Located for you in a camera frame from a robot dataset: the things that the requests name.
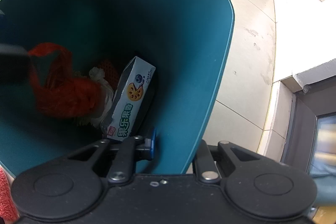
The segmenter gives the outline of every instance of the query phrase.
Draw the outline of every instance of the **red plastic bag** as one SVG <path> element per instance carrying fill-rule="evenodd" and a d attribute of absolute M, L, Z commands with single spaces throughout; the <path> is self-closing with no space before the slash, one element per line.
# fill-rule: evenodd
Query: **red plastic bag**
<path fill-rule="evenodd" d="M 36 98 L 36 108 L 56 118 L 82 117 L 95 110 L 100 100 L 100 84 L 87 78 L 74 78 L 72 53 L 54 43 L 41 43 L 31 49 L 30 56 L 42 57 L 59 51 L 51 63 L 44 86 L 40 85 L 36 68 L 31 67 L 29 80 Z"/>

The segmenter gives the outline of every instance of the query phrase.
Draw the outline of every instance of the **screw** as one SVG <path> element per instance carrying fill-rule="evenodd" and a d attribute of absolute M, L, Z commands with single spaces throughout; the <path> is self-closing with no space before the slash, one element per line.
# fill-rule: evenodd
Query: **screw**
<path fill-rule="evenodd" d="M 126 174 L 121 171 L 113 172 L 112 175 L 110 176 L 110 179 L 115 181 L 123 180 L 125 178 Z"/>
<path fill-rule="evenodd" d="M 162 180 L 160 180 L 160 183 L 161 183 L 161 184 L 167 184 L 167 183 L 168 183 L 168 180 L 166 180 L 166 179 L 162 179 Z"/>
<path fill-rule="evenodd" d="M 149 183 L 150 186 L 153 186 L 153 187 L 158 187 L 160 185 L 160 183 L 158 183 L 157 181 L 151 181 Z"/>
<path fill-rule="evenodd" d="M 205 171 L 202 173 L 202 177 L 206 180 L 214 180 L 219 177 L 217 172 L 214 171 Z"/>

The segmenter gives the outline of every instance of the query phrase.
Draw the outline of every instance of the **teal trash can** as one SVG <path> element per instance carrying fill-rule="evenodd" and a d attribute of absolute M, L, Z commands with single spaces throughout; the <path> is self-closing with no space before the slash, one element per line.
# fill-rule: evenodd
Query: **teal trash can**
<path fill-rule="evenodd" d="M 158 87 L 143 126 L 157 129 L 157 150 L 137 171 L 187 170 L 226 63 L 230 0 L 0 0 L 0 10 L 11 25 L 1 43 L 27 50 L 40 42 L 63 45 L 75 71 L 88 72 L 104 58 L 127 62 L 135 52 L 153 64 Z M 100 138 L 90 127 L 37 112 L 28 82 L 1 85 L 0 96 L 0 162 L 11 175 Z"/>

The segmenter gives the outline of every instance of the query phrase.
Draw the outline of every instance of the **red fluffy fabric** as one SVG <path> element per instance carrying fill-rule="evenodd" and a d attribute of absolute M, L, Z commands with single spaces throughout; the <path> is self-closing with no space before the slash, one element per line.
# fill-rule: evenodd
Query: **red fluffy fabric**
<path fill-rule="evenodd" d="M 5 172 L 0 167 L 0 217 L 7 221 L 18 219 L 18 213 L 11 197 L 11 190 Z"/>

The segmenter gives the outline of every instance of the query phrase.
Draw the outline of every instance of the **blueberry illustration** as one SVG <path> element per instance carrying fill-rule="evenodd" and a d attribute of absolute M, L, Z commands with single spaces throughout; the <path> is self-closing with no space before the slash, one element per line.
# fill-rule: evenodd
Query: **blueberry illustration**
<path fill-rule="evenodd" d="M 142 82 L 142 75 L 136 75 L 136 77 L 135 77 L 135 81 L 136 81 L 137 83 L 141 83 L 141 82 Z"/>

